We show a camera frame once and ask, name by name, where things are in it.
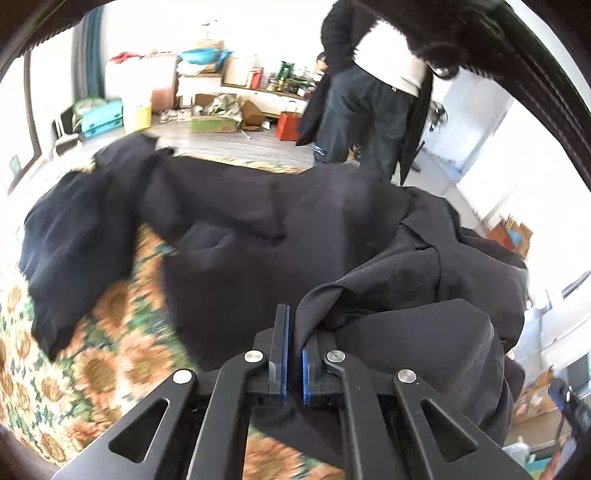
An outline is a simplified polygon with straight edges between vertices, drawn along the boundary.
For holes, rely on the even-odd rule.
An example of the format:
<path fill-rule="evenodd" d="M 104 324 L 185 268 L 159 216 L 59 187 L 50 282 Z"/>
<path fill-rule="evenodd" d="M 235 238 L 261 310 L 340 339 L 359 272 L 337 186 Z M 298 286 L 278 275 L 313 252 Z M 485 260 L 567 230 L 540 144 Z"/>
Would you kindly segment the dark teal curtain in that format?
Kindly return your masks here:
<path fill-rule="evenodd" d="M 86 14 L 74 27 L 72 38 L 71 74 L 73 99 L 104 96 L 102 64 L 102 20 L 104 7 Z"/>

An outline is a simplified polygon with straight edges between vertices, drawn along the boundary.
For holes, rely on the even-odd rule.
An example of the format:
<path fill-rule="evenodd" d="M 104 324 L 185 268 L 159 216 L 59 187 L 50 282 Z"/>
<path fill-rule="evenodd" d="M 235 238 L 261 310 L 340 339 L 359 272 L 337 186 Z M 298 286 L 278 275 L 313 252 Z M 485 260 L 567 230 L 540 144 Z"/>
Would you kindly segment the orange paper bag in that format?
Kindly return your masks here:
<path fill-rule="evenodd" d="M 294 141 L 300 138 L 297 132 L 298 123 L 301 120 L 301 113 L 283 111 L 280 113 L 276 126 L 276 138 L 280 141 Z"/>

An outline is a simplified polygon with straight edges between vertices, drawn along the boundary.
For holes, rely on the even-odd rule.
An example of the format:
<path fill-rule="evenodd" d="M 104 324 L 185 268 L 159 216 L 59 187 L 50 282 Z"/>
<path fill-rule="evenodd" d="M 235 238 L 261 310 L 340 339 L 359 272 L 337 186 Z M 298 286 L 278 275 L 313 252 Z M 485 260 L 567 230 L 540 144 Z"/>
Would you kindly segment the open cardboard box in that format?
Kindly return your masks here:
<path fill-rule="evenodd" d="M 240 129 L 263 128 L 266 115 L 250 100 L 238 95 L 197 94 L 192 100 L 192 115 L 189 120 L 191 133 L 235 133 Z"/>

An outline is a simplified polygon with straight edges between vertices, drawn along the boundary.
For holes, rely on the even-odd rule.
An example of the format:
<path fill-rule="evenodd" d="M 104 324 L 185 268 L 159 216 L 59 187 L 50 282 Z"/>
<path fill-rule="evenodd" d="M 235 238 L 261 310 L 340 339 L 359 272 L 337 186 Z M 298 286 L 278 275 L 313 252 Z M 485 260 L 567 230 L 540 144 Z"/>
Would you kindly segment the person in black coat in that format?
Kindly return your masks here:
<path fill-rule="evenodd" d="M 363 171 L 391 180 L 413 168 L 433 89 L 433 71 L 406 36 L 355 1 L 338 1 L 322 23 L 325 73 L 298 123 L 297 145 L 315 165 L 359 150 Z"/>

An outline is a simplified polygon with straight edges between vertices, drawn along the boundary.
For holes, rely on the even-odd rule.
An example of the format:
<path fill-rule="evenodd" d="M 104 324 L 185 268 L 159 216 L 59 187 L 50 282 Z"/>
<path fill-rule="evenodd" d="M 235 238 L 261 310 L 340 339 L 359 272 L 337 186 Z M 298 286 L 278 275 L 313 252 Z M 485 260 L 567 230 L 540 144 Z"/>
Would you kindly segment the black jacket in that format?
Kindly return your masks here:
<path fill-rule="evenodd" d="M 19 261 L 33 335 L 50 357 L 108 287 L 129 277 L 148 225 L 170 247 L 163 289 L 197 365 L 213 370 L 290 307 L 287 404 L 253 414 L 261 431 L 342 464 L 339 418 L 304 406 L 301 352 L 315 330 L 370 368 L 414 370 L 497 443 L 523 370 L 507 354 L 524 324 L 527 269 L 462 227 L 444 198 L 358 167 L 276 174 L 176 156 L 135 133 L 66 174 L 27 214 Z"/>

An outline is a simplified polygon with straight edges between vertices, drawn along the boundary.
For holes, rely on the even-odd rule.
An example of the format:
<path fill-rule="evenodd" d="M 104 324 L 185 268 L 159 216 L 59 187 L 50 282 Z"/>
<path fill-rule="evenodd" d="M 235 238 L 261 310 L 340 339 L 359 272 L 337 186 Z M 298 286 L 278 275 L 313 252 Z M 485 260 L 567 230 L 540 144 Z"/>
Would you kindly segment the sunflower pattern tablecloth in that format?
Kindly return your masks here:
<path fill-rule="evenodd" d="M 96 158 L 11 202 L 1 230 L 1 423 L 62 466 L 176 367 L 215 368 L 270 325 L 286 295 L 245 296 L 256 271 L 206 288 L 173 208 L 264 214 L 328 177 L 164 152 Z"/>

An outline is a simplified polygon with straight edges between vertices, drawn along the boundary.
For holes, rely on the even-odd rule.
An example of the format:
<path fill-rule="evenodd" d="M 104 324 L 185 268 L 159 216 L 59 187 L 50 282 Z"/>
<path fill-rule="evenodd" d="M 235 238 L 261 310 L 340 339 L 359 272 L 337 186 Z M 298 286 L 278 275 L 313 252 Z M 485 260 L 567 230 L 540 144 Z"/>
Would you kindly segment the blue plastic crate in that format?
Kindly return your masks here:
<path fill-rule="evenodd" d="M 86 112 L 81 119 L 81 135 L 88 139 L 123 126 L 123 104 L 109 101 Z"/>

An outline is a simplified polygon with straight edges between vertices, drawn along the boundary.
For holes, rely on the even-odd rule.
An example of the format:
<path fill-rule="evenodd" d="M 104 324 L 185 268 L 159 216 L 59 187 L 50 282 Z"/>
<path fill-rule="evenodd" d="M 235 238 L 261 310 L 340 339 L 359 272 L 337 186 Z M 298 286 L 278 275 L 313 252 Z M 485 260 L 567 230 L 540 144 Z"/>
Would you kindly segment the teal plastic basin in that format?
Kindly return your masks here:
<path fill-rule="evenodd" d="M 181 60 L 193 65 L 211 65 L 217 62 L 221 50 L 219 48 L 197 48 L 183 51 Z"/>

